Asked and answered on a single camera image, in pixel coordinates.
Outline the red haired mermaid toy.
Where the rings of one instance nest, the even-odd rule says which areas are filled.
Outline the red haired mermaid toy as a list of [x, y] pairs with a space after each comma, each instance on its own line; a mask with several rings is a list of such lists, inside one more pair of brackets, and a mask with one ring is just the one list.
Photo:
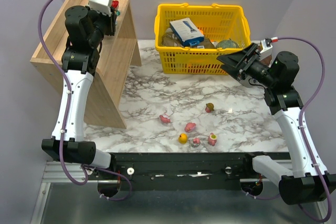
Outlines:
[[120, 16], [120, 11], [119, 11], [119, 1], [118, 0], [113, 0], [111, 3], [111, 8], [114, 10], [114, 13], [116, 16]]

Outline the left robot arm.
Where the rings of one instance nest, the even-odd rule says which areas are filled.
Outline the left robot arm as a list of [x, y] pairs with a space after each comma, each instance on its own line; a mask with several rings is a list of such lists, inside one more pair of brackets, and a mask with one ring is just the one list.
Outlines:
[[84, 140], [83, 120], [102, 41], [112, 35], [113, 19], [80, 5], [67, 9], [65, 18], [68, 38], [61, 58], [64, 83], [60, 111], [51, 138], [44, 139], [41, 147], [57, 161], [109, 168], [111, 154]]

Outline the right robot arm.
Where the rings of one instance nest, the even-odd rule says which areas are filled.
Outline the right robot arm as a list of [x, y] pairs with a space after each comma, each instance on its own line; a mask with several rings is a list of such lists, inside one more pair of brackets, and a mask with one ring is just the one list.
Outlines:
[[292, 85], [299, 72], [298, 57], [288, 51], [277, 54], [270, 67], [259, 61], [255, 43], [232, 54], [220, 55], [221, 68], [238, 82], [248, 77], [262, 84], [264, 100], [279, 124], [290, 154], [287, 169], [264, 154], [253, 155], [250, 165], [273, 182], [288, 205], [324, 201], [335, 190], [330, 174], [314, 147], [303, 112], [303, 103]]

